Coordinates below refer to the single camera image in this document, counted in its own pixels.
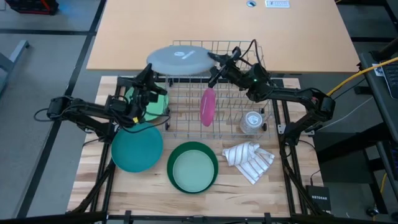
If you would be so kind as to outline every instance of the green plate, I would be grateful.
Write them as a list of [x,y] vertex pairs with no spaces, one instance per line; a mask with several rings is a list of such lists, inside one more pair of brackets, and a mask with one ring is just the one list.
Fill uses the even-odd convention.
[[[134,92],[134,88],[130,88],[129,91],[127,91],[124,96],[128,100],[130,100],[130,97],[133,92]],[[159,95],[156,103],[148,104],[147,112],[150,112],[152,114],[146,113],[144,116],[145,120],[152,121],[153,119],[156,119],[158,117],[157,115],[153,115],[153,114],[164,114],[167,105],[169,105],[169,96]]]
[[[153,126],[150,123],[137,124],[129,131],[139,131]],[[142,172],[151,168],[160,159],[163,151],[163,139],[155,127],[139,133],[120,130],[112,142],[112,160],[127,172]]]
[[188,194],[208,189],[216,180],[218,161],[215,153],[200,142],[186,142],[171,153],[167,175],[173,186]]

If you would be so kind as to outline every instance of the white towel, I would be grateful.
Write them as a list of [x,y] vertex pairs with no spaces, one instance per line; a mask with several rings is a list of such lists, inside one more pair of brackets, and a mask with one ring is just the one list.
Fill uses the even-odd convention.
[[255,184],[268,170],[275,156],[260,148],[259,144],[245,142],[223,150],[229,166],[236,166],[239,171]]

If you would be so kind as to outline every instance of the wooden platform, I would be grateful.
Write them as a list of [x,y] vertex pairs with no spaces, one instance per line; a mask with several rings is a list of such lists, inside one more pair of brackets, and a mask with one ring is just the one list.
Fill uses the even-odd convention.
[[[300,87],[296,78],[284,78],[283,81],[286,87]],[[115,88],[116,77],[102,77],[96,103],[104,104],[107,95],[113,95]],[[305,114],[305,108],[298,103],[288,103],[288,107],[292,121]],[[122,215],[125,210],[131,210],[134,215],[262,217],[264,212],[269,212],[273,217],[290,216],[273,117],[268,120],[268,125],[269,137],[255,142],[273,153],[275,161],[256,184],[252,185],[237,168],[228,167],[225,157],[221,155],[224,148],[247,140],[195,139],[194,141],[200,141],[214,150],[219,162],[219,174],[214,185],[202,194],[190,195],[178,191],[167,177],[167,159],[178,145],[189,140],[167,136],[164,138],[163,155],[152,169],[133,174],[116,168],[109,213]],[[86,141],[95,138],[94,134],[88,134]],[[301,139],[312,143],[312,139],[307,136],[302,136]],[[100,142],[83,148],[68,205],[69,210],[78,206],[94,185],[102,148],[103,143]],[[319,169],[317,155],[311,146],[300,142],[297,146],[297,156],[303,184],[308,184],[310,175]],[[320,173],[315,174],[313,180],[315,185],[323,185]],[[292,186],[296,212],[300,212],[297,191],[293,184]],[[103,195],[104,187],[100,192],[98,209],[102,207]]]

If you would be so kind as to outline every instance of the dark green bowl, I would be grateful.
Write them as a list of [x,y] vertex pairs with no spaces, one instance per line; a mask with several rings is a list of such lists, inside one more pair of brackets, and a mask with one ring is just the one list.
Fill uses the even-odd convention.
[[200,142],[186,142],[171,153],[167,161],[167,175],[173,186],[188,194],[203,192],[217,178],[216,154]]

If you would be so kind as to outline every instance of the wooden table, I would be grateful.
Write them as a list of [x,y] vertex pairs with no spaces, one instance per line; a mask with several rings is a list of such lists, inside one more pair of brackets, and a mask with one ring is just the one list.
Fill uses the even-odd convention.
[[[300,87],[296,78],[284,78],[283,81],[287,88]],[[113,95],[115,88],[116,77],[102,77],[96,103],[104,104],[107,95]],[[305,108],[298,103],[288,103],[288,107],[292,121],[298,120],[305,114]],[[211,147],[218,158],[219,173],[216,182],[207,191],[198,195],[178,191],[167,177],[166,163],[170,153],[178,145],[189,140],[174,139],[171,136],[172,138],[164,138],[164,152],[155,167],[141,173],[128,173],[116,168],[109,213],[122,215],[125,210],[131,210],[134,215],[263,217],[264,212],[269,212],[273,217],[289,217],[274,118],[268,119],[267,124],[269,137],[255,142],[258,142],[261,148],[273,153],[275,160],[256,184],[252,185],[237,168],[228,167],[225,157],[221,155],[222,149],[247,140],[204,139],[201,142]],[[95,138],[94,134],[88,134],[86,141]],[[301,136],[301,139],[313,143],[308,136]],[[68,209],[75,208],[94,186],[102,148],[103,143],[100,142],[88,144],[83,148]],[[308,184],[310,175],[319,170],[317,154],[311,146],[300,142],[297,146],[297,157],[303,184]],[[315,174],[313,180],[315,185],[323,185],[320,173]],[[295,208],[300,212],[298,194],[293,184],[292,186]],[[100,192],[98,208],[101,208],[103,196],[104,187]]]
[[142,70],[151,52],[174,40],[252,39],[270,72],[358,71],[334,0],[290,0],[288,9],[266,8],[263,0],[256,7],[246,0],[109,0],[87,69]]

